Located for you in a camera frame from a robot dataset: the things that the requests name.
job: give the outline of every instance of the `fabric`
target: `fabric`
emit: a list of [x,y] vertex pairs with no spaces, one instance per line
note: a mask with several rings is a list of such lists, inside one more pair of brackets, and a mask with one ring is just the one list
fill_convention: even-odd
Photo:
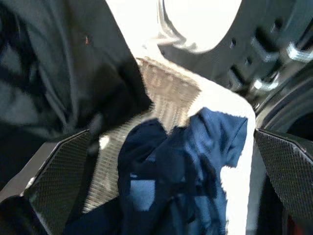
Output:
[[170,136],[154,119],[135,127],[118,158],[122,235],[224,235],[220,172],[236,167],[247,119],[203,108]]
[[118,235],[122,223],[119,199],[115,198],[68,224],[63,235]]
[[99,134],[151,104],[107,4],[0,0],[0,17],[0,190],[43,142],[81,129],[91,179]]

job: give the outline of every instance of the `dark blue cloth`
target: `dark blue cloth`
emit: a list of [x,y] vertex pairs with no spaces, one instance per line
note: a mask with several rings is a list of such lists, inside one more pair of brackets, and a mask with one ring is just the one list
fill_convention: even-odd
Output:
[[63,235],[118,235],[122,216],[119,200],[114,198],[68,224]]
[[170,136],[156,119],[135,127],[118,158],[121,234],[224,235],[220,172],[236,167],[246,129],[246,118],[207,108]]

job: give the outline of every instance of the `black garment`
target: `black garment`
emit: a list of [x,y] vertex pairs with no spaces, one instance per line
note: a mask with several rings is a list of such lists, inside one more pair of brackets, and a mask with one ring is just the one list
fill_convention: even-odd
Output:
[[151,103],[107,4],[0,3],[0,189],[41,143],[79,129],[92,133],[93,169],[98,135]]

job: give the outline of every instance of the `clothing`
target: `clothing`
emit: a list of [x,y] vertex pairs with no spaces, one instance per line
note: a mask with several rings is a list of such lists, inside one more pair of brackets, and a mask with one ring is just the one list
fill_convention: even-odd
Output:
[[121,229],[122,217],[119,199],[114,198],[68,224],[62,234],[118,235]]
[[0,17],[0,190],[42,143],[81,129],[92,134],[90,180],[99,135],[151,104],[109,7],[0,0]]
[[135,127],[118,158],[121,234],[224,235],[220,172],[236,167],[246,132],[246,118],[207,108],[170,136],[156,119]]

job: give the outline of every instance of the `metal hole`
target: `metal hole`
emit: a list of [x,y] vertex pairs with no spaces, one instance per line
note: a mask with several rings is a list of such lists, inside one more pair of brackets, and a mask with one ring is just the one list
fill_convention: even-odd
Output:
[[235,38],[231,39],[231,42],[230,42],[230,48],[233,49],[237,44],[237,41]]
[[245,65],[250,66],[251,64],[252,64],[252,59],[249,56],[249,57],[246,58]]

